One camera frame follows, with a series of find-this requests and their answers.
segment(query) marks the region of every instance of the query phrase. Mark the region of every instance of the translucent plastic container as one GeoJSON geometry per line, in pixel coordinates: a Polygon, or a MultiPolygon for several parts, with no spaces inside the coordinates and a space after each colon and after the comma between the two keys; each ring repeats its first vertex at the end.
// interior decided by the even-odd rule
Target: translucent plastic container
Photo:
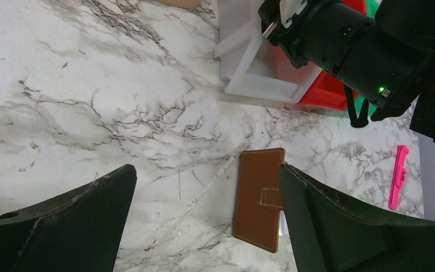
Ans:
{"type": "Polygon", "coordinates": [[[294,70],[292,80],[276,76],[275,48],[262,37],[258,9],[263,0],[218,0],[221,79],[227,94],[296,104],[322,69],[313,63],[294,70]]]}

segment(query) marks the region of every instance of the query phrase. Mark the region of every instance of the marble countertop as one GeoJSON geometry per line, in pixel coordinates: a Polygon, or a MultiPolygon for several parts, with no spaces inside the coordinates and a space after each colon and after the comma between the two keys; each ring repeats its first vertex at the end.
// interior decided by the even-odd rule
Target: marble countertop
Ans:
{"type": "Polygon", "coordinates": [[[230,236],[240,152],[284,147],[288,163],[386,209],[404,144],[398,212],[423,217],[410,113],[356,130],[224,94],[216,13],[216,0],[0,0],[0,215],[130,163],[115,271],[295,271],[288,238],[269,254],[230,236]]]}

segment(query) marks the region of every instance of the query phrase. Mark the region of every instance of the red plastic bin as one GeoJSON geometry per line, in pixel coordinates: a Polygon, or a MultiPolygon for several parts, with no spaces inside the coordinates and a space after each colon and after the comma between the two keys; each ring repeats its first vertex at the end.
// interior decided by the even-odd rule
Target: red plastic bin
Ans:
{"type": "MultiPolygon", "coordinates": [[[[343,0],[343,3],[359,12],[366,14],[365,0],[343,0]]],[[[281,48],[275,51],[276,75],[278,79],[290,80],[296,69],[291,65],[281,48]]],[[[359,94],[353,91],[356,99],[359,94]]],[[[320,108],[345,111],[347,107],[344,84],[326,71],[320,73],[298,104],[313,105],[320,108]]]]}

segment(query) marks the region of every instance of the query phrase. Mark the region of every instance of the black cable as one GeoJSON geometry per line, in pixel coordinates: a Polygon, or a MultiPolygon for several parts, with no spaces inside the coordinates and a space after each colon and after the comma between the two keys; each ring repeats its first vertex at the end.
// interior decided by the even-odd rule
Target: black cable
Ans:
{"type": "Polygon", "coordinates": [[[351,126],[355,129],[364,128],[369,124],[369,101],[365,99],[364,102],[362,102],[361,112],[359,113],[359,118],[357,118],[352,89],[344,85],[344,92],[346,93],[346,103],[348,104],[348,113],[349,119],[351,120],[351,126]]]}

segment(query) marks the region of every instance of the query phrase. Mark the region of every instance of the pink comb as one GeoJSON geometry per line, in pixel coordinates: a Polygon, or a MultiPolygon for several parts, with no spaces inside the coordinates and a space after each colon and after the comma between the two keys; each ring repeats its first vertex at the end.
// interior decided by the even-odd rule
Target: pink comb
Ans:
{"type": "Polygon", "coordinates": [[[403,187],[406,179],[404,162],[409,153],[410,149],[407,146],[398,146],[396,164],[394,165],[393,183],[391,184],[391,192],[389,193],[389,208],[393,211],[398,209],[399,191],[403,187]]]}

